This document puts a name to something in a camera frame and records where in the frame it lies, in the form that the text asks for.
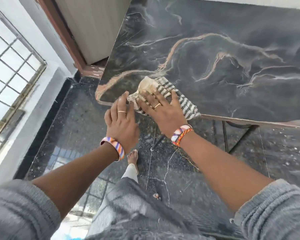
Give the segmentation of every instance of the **rolled-up sleeve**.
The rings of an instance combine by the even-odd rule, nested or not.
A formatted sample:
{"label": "rolled-up sleeve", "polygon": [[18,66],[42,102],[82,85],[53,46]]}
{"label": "rolled-up sleeve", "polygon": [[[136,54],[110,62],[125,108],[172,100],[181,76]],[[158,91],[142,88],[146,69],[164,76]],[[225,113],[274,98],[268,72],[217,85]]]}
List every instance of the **rolled-up sleeve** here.
{"label": "rolled-up sleeve", "polygon": [[0,186],[0,239],[50,239],[60,223],[55,204],[31,182]]}
{"label": "rolled-up sleeve", "polygon": [[249,240],[300,240],[300,188],[272,182],[237,211],[234,223]]}

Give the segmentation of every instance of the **table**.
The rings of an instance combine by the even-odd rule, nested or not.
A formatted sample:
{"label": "table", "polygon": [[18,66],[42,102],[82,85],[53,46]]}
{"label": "table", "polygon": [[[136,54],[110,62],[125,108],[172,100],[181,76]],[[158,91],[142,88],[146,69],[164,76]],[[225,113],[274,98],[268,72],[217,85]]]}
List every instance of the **table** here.
{"label": "table", "polygon": [[110,105],[164,76],[203,117],[300,127],[300,10],[132,0],[96,91]]}

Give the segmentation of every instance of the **door frame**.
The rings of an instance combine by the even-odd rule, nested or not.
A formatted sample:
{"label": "door frame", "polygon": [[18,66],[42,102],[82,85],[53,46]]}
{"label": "door frame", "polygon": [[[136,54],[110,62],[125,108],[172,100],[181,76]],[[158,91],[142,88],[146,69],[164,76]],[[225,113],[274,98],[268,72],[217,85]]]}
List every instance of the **door frame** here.
{"label": "door frame", "polygon": [[79,70],[81,76],[90,76],[101,79],[104,68],[87,64],[55,0],[35,1],[42,7],[62,42],[67,47],[72,59],[74,60],[74,66]]}

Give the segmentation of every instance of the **hand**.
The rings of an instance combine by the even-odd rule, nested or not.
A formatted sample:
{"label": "hand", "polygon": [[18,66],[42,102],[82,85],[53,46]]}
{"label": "hand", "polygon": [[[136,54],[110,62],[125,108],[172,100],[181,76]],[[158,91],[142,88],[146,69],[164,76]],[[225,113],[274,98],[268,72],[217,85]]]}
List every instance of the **hand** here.
{"label": "hand", "polygon": [[139,127],[134,117],[133,103],[129,104],[127,110],[126,101],[129,92],[125,92],[118,98],[111,109],[108,109],[104,115],[107,125],[107,137],[116,139],[127,154],[136,146],[139,140]]}
{"label": "hand", "polygon": [[149,101],[151,106],[154,108],[159,103],[161,105],[152,109],[141,99],[137,99],[137,103],[142,108],[144,112],[150,115],[155,122],[158,124],[159,129],[168,138],[171,138],[176,129],[179,129],[182,125],[188,124],[186,118],[183,115],[181,105],[179,103],[178,95],[174,90],[171,91],[172,101],[171,104],[164,98],[164,96],[155,90],[154,96],[149,92],[144,93],[144,96]]}

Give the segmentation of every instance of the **gold ring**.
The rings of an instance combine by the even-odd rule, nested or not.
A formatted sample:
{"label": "gold ring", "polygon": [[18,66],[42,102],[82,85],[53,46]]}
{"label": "gold ring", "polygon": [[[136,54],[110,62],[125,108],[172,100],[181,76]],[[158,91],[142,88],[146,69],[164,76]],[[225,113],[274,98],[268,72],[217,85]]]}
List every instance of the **gold ring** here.
{"label": "gold ring", "polygon": [[160,103],[158,103],[153,109],[156,109],[159,105],[161,105]]}

